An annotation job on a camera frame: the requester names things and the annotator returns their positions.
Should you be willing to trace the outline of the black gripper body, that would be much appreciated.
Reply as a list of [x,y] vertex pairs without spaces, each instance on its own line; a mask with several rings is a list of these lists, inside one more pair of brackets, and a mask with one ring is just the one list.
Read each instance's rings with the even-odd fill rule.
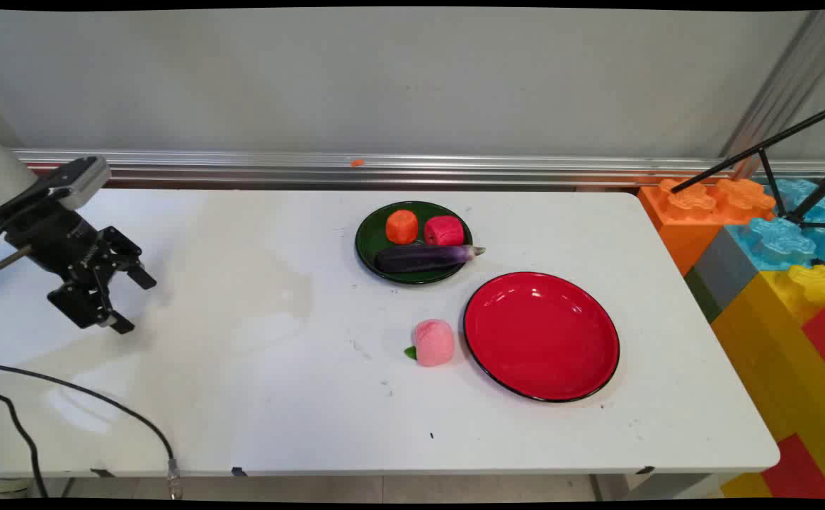
[[95,265],[105,251],[104,233],[75,210],[62,205],[34,205],[5,222],[5,239],[30,248],[28,258],[63,281],[96,286]]

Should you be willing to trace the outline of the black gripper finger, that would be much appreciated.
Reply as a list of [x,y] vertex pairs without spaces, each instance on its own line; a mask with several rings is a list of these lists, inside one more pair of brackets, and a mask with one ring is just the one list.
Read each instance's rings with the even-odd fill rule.
[[157,286],[157,281],[149,275],[140,259],[140,246],[114,227],[102,229],[98,235],[102,266],[108,265],[114,271],[126,273],[143,290]]
[[47,300],[81,329],[109,327],[118,334],[133,332],[135,325],[115,310],[109,297],[113,272],[91,272],[82,280],[70,278],[47,294]]

